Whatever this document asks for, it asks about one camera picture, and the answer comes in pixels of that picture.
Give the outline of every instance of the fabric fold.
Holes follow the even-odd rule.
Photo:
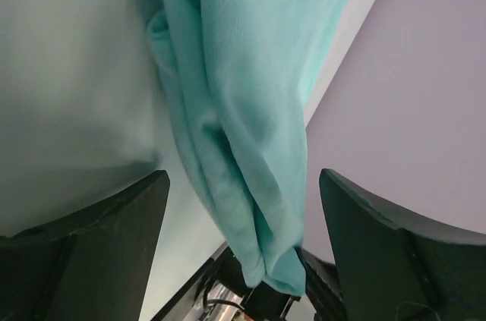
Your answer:
[[[305,292],[303,109],[346,0],[163,0],[147,28],[188,177],[245,281]]]

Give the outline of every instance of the white wall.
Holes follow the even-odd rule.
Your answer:
[[[308,126],[305,246],[333,260],[322,168],[486,233],[486,0],[376,0]]]

